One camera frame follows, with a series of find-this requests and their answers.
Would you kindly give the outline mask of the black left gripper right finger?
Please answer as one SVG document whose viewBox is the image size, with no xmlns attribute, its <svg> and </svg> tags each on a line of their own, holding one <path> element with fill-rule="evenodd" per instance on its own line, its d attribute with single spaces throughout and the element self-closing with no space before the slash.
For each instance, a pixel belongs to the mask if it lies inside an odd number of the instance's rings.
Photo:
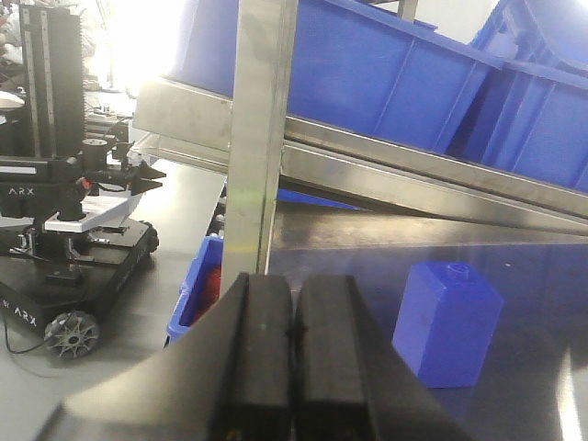
<svg viewBox="0 0 588 441">
<path fill-rule="evenodd" d="M 303 283 L 295 316 L 298 440 L 468 440 L 391 347 L 352 277 Z"/>
</svg>

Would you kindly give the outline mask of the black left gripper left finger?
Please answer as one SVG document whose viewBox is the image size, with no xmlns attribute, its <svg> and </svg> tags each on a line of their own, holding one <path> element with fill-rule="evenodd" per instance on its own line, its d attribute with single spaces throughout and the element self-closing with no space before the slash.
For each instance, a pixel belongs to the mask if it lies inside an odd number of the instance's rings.
<svg viewBox="0 0 588 441">
<path fill-rule="evenodd" d="M 178 341 L 55 409 L 39 440 L 280 440 L 290 430 L 288 283 L 241 273 Z"/>
</svg>

